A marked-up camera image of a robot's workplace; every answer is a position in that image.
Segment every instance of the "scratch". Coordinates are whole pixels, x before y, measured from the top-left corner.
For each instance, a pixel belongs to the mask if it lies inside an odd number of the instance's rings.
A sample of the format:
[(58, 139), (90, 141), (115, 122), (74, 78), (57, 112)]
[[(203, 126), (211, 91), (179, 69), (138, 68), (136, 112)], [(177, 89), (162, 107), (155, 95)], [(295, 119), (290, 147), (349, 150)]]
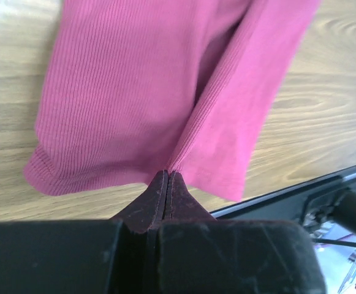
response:
[(109, 251), (102, 251), (102, 262), (107, 263), (110, 260)]
[(265, 226), (263, 224), (261, 224), (261, 228), (263, 231), (263, 234), (265, 234), (266, 239), (269, 241), (270, 245), (272, 246), (273, 250), (275, 251), (278, 260), (280, 261), (280, 264), (282, 265), (282, 267), (285, 269), (286, 273), (288, 274), (288, 278), (291, 282), (294, 281), (294, 279), (292, 278), (292, 275), (284, 261), (284, 259), (282, 258), (282, 255), (280, 254), (280, 252), (278, 252), (276, 245), (274, 244), (274, 242), (272, 241), (272, 239), (270, 238), (267, 229), (265, 228)]
[(206, 232), (210, 232), (209, 230), (209, 227), (207, 224), (204, 224), (204, 223), (199, 223), (198, 226), (203, 230), (203, 231), (206, 231)]
[(139, 209), (139, 210), (136, 210), (136, 211), (133, 211), (133, 212), (130, 213), (127, 217), (131, 217), (131, 216), (133, 216), (134, 214), (140, 213), (140, 212), (142, 212), (142, 211), (143, 211), (143, 208), (141, 208), (141, 209)]
[(259, 288), (258, 288), (258, 280), (257, 280), (257, 278), (255, 276), (252, 277), (252, 286), (253, 286), (254, 294), (260, 294), (259, 293)]
[(201, 234), (201, 235), (211, 244), (211, 246), (216, 250), (216, 253), (217, 253), (217, 255), (220, 257), (220, 259), (221, 259), (224, 263), (228, 264), (228, 261), (226, 260), (223, 251), (220, 250), (218, 244), (215, 243), (214, 240), (212, 240), (212, 239), (207, 235), (207, 232), (206, 232), (205, 230), (199, 230), (199, 231), (200, 231), (200, 234)]

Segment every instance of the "pink shirt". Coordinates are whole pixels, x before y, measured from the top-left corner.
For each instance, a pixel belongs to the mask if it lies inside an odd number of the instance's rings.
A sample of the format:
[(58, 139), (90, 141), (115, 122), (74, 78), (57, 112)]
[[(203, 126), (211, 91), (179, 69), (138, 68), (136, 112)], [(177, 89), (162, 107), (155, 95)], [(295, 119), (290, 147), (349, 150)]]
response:
[(62, 195), (158, 170), (239, 200), (319, 0), (65, 0), (25, 177)]

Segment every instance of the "table surface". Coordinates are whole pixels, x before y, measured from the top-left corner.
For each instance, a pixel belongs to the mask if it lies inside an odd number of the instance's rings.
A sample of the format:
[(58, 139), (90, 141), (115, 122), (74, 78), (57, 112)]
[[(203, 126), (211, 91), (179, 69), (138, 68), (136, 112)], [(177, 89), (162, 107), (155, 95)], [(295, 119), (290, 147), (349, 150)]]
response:
[[(145, 188), (47, 197), (22, 168), (62, 0), (0, 0), (0, 221), (109, 217)], [(273, 104), (253, 154), (245, 197), (356, 164), (356, 0), (323, 0)], [(197, 189), (208, 210), (231, 204)]]

